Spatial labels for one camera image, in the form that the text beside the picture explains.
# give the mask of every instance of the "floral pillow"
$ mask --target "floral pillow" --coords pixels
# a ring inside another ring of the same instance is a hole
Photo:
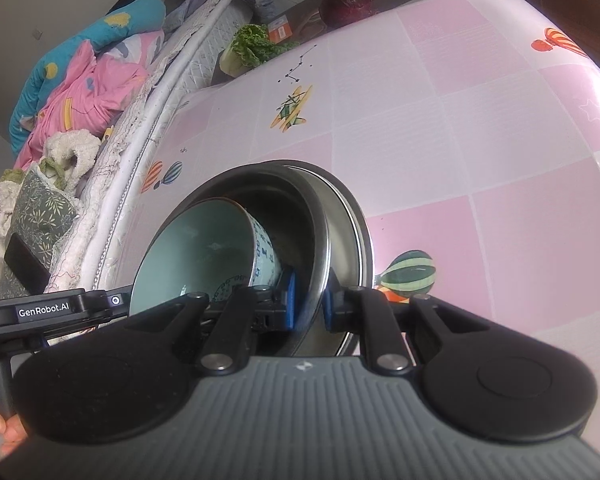
[[[54,249],[71,228],[76,215],[75,198],[56,189],[40,173],[38,165],[32,164],[13,209],[7,240],[18,233],[40,262],[50,269]],[[0,300],[28,296],[9,266],[3,269]]]

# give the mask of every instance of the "black round pad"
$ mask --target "black round pad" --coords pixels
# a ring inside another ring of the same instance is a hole
[[[116,324],[30,357],[14,377],[14,402],[34,433],[101,444],[155,427],[190,391],[189,367],[155,337]]]
[[[452,335],[424,366],[421,386],[446,422],[516,444],[578,431],[596,402],[595,380],[582,362],[504,329]]]

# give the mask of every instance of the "red onion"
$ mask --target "red onion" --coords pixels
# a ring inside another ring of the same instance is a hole
[[[327,27],[339,28],[373,14],[371,0],[322,0],[320,17]]]

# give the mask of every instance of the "blue blanket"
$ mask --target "blue blanket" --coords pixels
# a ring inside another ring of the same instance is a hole
[[[47,52],[35,65],[24,84],[18,103],[11,115],[9,135],[13,155],[20,150],[33,129],[36,114],[46,104],[49,94],[66,76],[78,46],[90,40],[96,52],[134,34],[159,30],[165,9],[161,0],[136,0],[85,28],[64,43]]]

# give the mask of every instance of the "pillow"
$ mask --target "pillow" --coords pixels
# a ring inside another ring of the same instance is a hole
[[[99,52],[134,34],[159,30],[164,17],[161,0],[136,0],[47,52],[33,68],[11,115],[9,135],[13,155],[20,153],[32,130],[33,118],[46,105],[49,94],[64,81],[69,62],[84,40],[90,40],[94,52]]]
[[[51,268],[56,245],[62,241],[77,216],[75,199],[53,187],[42,175],[37,164],[32,164],[22,183],[11,216],[11,235],[18,233],[40,262]],[[3,266],[0,278],[0,300],[28,296],[9,266]]]

